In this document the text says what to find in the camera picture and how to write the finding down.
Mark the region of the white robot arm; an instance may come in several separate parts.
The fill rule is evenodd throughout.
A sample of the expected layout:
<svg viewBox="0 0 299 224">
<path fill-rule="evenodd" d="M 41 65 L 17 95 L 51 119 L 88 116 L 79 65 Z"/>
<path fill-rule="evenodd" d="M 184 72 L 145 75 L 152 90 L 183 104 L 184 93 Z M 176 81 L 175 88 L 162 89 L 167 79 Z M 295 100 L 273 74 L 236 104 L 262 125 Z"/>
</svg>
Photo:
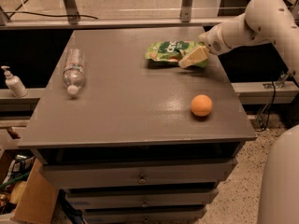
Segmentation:
<svg viewBox="0 0 299 224">
<path fill-rule="evenodd" d="M 283 0 L 250 0 L 245 12 L 199 35 L 221 55 L 271 43 L 299 82 L 299 27 Z M 257 224 L 299 224 L 299 125 L 272 145 L 263 171 Z"/>
</svg>

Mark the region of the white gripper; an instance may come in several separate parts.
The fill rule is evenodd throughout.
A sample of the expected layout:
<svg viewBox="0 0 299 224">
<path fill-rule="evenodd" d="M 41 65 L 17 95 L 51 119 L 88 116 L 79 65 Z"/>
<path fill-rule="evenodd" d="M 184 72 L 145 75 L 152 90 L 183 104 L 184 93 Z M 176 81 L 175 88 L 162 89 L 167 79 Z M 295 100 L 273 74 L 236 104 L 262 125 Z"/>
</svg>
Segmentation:
<svg viewBox="0 0 299 224">
<path fill-rule="evenodd" d="M 227 45 L 224 39 L 224 28 L 224 24 L 221 23 L 213 26 L 209 31 L 200 34 L 198 38 L 201 42 L 206 44 L 206 47 L 198 46 L 192 49 L 178 62 L 178 65 L 181 68 L 190 66 L 205 68 L 207 66 L 209 52 L 215 55 L 222 55 L 231 51 L 232 48 Z"/>
</svg>

